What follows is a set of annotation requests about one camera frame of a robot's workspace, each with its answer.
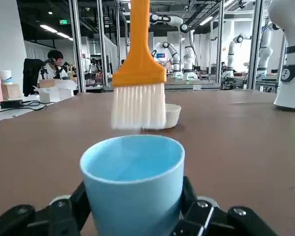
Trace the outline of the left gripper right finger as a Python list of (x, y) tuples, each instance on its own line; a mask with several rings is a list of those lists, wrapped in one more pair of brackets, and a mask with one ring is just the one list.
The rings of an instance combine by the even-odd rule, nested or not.
[(182, 218), (173, 236), (275, 236), (277, 233), (254, 210), (233, 206), (221, 210), (213, 200), (196, 197), (188, 177), (183, 177), (180, 198)]

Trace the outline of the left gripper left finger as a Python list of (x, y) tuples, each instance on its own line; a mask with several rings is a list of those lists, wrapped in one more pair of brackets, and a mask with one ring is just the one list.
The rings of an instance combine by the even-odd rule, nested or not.
[(39, 211), (16, 205), (0, 215), (0, 236), (79, 236), (90, 206), (83, 182), (68, 198), (56, 200)]

